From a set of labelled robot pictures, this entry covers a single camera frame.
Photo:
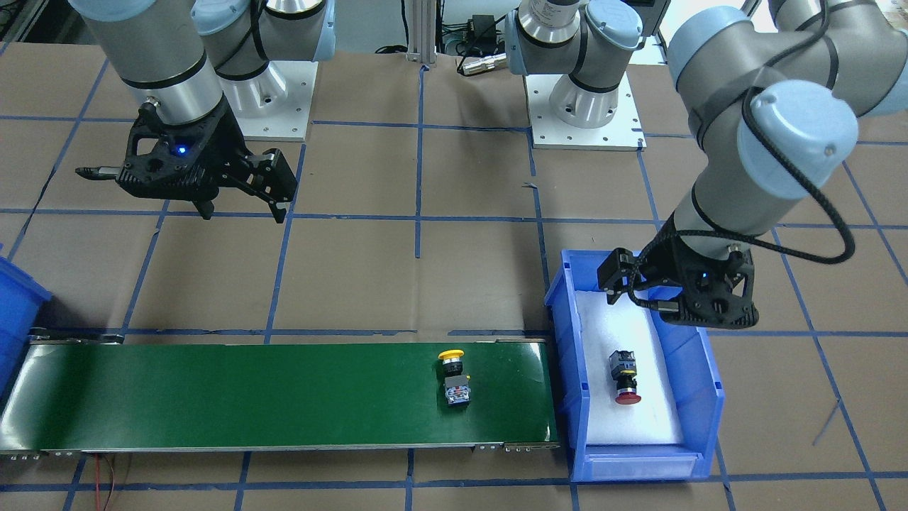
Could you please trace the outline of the black gripper empty-bin side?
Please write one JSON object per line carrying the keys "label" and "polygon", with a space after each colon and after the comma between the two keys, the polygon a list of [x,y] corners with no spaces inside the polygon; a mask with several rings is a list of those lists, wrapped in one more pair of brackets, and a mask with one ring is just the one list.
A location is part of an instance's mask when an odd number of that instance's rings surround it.
{"label": "black gripper empty-bin side", "polygon": [[[732,245],[724,259],[691,249],[680,236],[658,235],[640,255],[616,248],[597,269],[607,303],[627,295],[633,304],[658,312],[669,324],[724,329],[755,326],[755,268],[748,249]],[[648,298],[635,291],[648,289]]]}

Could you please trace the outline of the black gripper source side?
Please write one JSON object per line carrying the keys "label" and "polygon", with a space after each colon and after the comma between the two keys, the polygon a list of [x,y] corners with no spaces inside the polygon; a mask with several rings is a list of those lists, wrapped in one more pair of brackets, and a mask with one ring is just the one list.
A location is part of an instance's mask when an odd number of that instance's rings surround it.
{"label": "black gripper source side", "polygon": [[215,212],[220,187],[236,187],[269,207],[277,224],[287,217],[297,179],[280,149],[249,155],[226,97],[185,125],[166,125],[161,106],[139,107],[116,183],[134,197],[192,201],[204,220]]}

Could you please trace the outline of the robot arm near source bin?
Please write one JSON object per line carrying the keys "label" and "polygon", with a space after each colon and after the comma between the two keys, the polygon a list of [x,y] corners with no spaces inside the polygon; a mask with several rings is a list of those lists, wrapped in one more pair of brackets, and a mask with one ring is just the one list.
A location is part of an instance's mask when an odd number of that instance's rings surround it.
{"label": "robot arm near source bin", "polygon": [[72,8],[139,101],[119,166],[82,166],[133,197],[213,216],[223,188],[262,200],[282,223],[297,178],[276,148],[246,137],[305,136],[318,62],[336,50],[333,1],[74,1]]}

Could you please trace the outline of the robot arm near empty bin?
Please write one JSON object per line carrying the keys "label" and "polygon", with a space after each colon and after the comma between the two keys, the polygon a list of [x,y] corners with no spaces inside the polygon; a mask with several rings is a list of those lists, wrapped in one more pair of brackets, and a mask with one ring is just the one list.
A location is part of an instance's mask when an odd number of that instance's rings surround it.
{"label": "robot arm near empty bin", "polygon": [[[740,9],[695,13],[668,43],[688,126],[708,164],[639,253],[613,250],[597,271],[609,304],[632,303],[669,324],[755,326],[753,247],[824,265],[856,243],[821,193],[858,139],[858,119],[906,109],[906,30],[875,1],[772,1],[774,33]],[[762,240],[811,197],[843,240],[818,255]]]}

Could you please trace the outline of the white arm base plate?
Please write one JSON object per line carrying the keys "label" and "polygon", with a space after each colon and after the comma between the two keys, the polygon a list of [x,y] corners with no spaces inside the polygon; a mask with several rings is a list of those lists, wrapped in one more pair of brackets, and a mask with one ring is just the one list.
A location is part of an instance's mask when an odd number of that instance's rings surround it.
{"label": "white arm base plate", "polygon": [[272,61],[258,77],[220,77],[245,138],[305,142],[319,67],[317,62]]}

